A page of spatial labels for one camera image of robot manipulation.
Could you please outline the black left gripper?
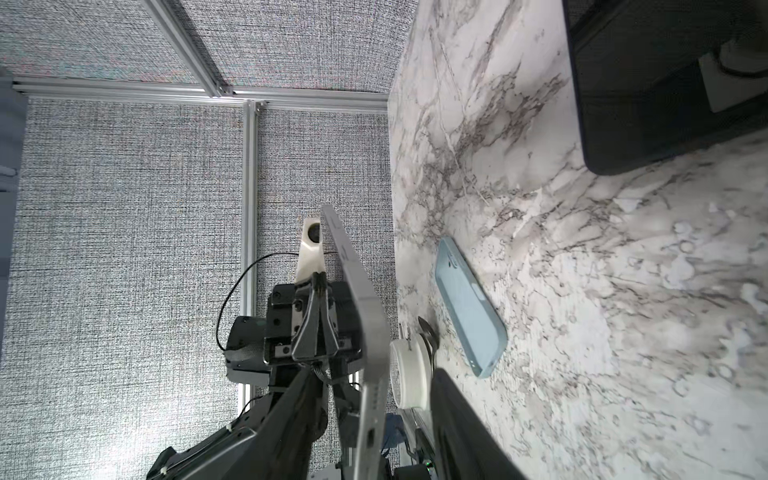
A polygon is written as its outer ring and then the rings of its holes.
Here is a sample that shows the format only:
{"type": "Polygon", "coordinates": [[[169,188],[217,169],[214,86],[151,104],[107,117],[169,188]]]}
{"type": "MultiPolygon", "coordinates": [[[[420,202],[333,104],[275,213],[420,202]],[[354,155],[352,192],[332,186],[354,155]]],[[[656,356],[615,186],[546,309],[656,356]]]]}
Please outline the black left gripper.
{"type": "Polygon", "coordinates": [[[348,284],[315,273],[299,284],[275,286],[264,317],[237,317],[223,355],[228,380],[265,386],[280,368],[355,363],[362,347],[360,316],[348,284]]]}

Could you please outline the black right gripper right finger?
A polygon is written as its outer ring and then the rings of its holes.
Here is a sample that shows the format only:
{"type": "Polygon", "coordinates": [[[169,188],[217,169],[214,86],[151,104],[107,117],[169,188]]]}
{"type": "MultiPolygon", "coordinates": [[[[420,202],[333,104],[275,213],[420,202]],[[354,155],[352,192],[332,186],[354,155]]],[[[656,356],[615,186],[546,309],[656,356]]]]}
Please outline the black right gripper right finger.
{"type": "Polygon", "coordinates": [[[439,479],[525,479],[443,369],[431,380],[430,410],[439,479]]]}

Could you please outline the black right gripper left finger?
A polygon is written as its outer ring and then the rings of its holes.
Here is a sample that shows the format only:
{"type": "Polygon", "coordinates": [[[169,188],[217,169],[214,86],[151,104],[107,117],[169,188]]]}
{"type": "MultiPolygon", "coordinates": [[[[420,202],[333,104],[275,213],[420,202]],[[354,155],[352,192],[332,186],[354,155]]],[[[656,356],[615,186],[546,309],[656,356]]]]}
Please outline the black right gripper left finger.
{"type": "Polygon", "coordinates": [[[311,447],[319,435],[324,384],[309,367],[293,379],[253,430],[250,443],[233,464],[235,479],[304,479],[311,447]]]}

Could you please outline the light blue phone case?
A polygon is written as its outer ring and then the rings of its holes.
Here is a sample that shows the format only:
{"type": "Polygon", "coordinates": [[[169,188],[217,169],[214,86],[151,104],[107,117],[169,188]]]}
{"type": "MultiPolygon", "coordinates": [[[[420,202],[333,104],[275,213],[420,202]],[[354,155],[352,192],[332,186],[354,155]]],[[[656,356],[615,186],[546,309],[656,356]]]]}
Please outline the light blue phone case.
{"type": "Polygon", "coordinates": [[[507,347],[506,328],[450,237],[439,241],[434,277],[473,374],[488,378],[507,347]]]}

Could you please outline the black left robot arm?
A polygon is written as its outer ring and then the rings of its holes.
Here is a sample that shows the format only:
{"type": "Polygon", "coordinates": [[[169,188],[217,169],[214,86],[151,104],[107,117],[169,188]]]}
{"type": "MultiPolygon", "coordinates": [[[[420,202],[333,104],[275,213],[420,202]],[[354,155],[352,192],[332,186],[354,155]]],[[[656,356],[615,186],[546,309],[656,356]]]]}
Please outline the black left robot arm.
{"type": "Polygon", "coordinates": [[[239,316],[224,350],[227,377],[268,381],[216,433],[183,452],[162,451],[150,479],[300,479],[331,416],[344,449],[357,443],[362,392],[350,380],[362,328],[344,281],[314,274],[278,284],[264,318],[239,316]]]}

